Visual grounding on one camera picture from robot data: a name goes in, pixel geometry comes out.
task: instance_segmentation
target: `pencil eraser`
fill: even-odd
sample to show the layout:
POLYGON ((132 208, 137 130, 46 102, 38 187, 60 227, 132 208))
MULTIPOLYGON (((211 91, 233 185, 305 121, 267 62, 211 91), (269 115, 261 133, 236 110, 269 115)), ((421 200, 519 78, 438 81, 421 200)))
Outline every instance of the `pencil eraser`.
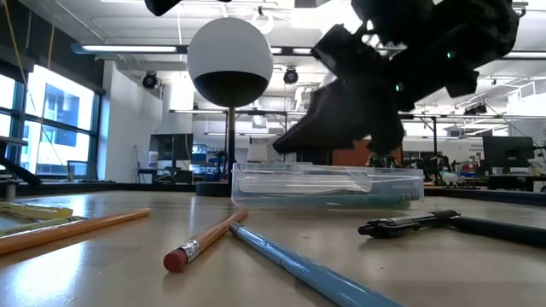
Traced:
POLYGON ((165 266, 165 269, 172 273, 182 272, 187 263, 188 256, 182 249, 176 249, 169 252, 165 258, 163 258, 163 266, 165 266))

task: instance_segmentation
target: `plastic box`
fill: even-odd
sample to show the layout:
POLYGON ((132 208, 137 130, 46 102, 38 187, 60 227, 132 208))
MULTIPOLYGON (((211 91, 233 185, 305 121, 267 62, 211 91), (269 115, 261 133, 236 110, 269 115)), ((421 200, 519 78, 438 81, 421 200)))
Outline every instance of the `plastic box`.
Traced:
POLYGON ((234 164, 231 199, 250 208, 407 209, 423 200, 423 171, 234 164))

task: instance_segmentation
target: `blue rod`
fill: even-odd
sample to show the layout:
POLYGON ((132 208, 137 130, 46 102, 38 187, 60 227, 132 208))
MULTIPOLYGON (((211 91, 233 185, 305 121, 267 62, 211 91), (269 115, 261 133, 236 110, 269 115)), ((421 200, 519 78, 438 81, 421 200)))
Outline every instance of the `blue rod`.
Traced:
POLYGON ((401 307, 369 288, 352 281, 331 269, 314 264, 311 260, 290 252, 264 236, 239 223, 232 223, 229 231, 237 238, 284 268, 310 287, 341 307, 401 307))

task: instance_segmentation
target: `white sphere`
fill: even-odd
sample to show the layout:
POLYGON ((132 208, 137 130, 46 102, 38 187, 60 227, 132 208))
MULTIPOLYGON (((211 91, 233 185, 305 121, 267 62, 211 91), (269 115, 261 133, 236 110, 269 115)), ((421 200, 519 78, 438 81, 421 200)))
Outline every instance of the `white sphere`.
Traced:
POLYGON ((204 25, 192 38, 188 73, 208 101, 242 107, 267 89, 273 55, 256 27, 237 18, 221 18, 204 25))

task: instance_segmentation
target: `tool handle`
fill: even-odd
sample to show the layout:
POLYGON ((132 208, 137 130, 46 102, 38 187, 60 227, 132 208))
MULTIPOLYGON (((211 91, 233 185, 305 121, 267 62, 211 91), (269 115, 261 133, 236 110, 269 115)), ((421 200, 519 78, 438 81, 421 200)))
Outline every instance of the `tool handle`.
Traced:
POLYGON ((546 247, 546 229, 501 223, 473 217, 455 217, 450 224, 464 232, 509 240, 530 246, 546 247))

